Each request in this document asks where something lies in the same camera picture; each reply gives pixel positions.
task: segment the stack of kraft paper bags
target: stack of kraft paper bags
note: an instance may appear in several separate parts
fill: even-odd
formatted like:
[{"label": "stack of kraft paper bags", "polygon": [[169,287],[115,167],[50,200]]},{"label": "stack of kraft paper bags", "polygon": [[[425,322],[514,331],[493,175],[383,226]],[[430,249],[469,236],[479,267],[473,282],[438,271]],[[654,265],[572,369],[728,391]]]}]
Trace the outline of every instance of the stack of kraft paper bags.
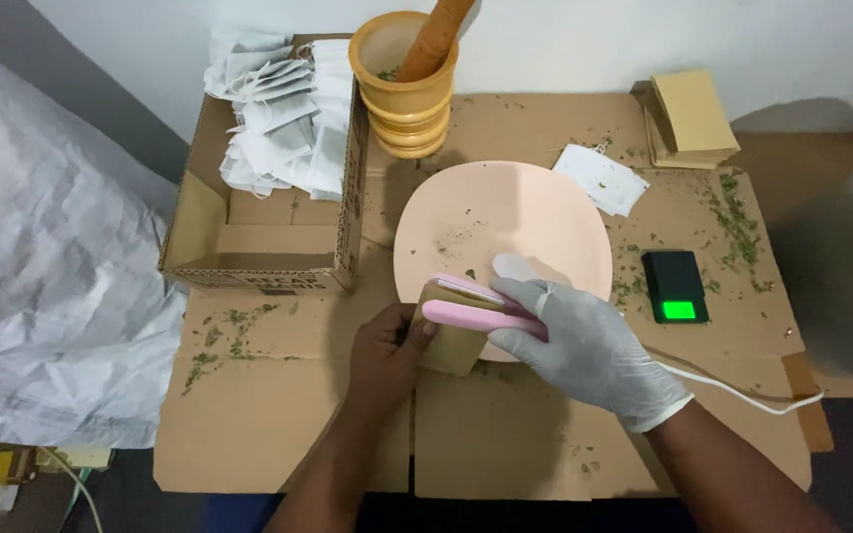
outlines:
[{"label": "stack of kraft paper bags", "polygon": [[739,151],[709,71],[651,76],[642,84],[654,166],[715,169]]}]

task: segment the green display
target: green display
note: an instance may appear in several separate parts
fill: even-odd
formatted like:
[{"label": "green display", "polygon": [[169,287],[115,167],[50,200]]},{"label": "green display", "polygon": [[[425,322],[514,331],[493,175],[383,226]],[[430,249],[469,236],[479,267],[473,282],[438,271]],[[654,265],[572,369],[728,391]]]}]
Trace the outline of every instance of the green display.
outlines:
[{"label": "green display", "polygon": [[671,321],[688,321],[697,317],[693,302],[664,302],[663,315]]}]

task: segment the digital scale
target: digital scale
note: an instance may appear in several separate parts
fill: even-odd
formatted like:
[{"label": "digital scale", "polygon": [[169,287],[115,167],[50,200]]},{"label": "digital scale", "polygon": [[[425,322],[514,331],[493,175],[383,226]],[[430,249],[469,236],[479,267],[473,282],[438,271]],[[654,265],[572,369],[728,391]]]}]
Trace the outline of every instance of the digital scale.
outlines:
[{"label": "digital scale", "polygon": [[706,293],[692,251],[648,251],[641,256],[657,323],[704,323]]}]

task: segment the white latex glove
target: white latex glove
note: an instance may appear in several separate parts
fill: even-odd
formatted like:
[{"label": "white latex glove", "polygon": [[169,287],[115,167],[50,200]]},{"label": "white latex glove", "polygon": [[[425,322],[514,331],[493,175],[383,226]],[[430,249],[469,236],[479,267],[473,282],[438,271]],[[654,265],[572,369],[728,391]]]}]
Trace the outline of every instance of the white latex glove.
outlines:
[{"label": "white latex glove", "polygon": [[493,331],[489,341],[568,396],[607,409],[627,430],[651,430],[693,399],[599,297],[542,280],[500,278],[490,286],[545,322],[549,341],[509,328]]}]

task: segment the pink heat sealer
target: pink heat sealer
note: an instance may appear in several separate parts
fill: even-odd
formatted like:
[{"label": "pink heat sealer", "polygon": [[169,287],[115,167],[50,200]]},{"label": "pink heat sealer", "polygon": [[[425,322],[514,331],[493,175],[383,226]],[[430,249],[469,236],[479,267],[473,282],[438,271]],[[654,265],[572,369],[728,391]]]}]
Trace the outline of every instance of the pink heat sealer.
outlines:
[{"label": "pink heat sealer", "polygon": [[442,300],[430,300],[423,305],[423,314],[427,320],[485,333],[494,329],[512,327],[520,329],[540,341],[548,341],[548,329],[544,323],[517,302],[496,291],[448,274],[436,274],[430,280],[436,285],[464,296],[502,305],[505,312],[479,309],[468,305],[443,302]]}]

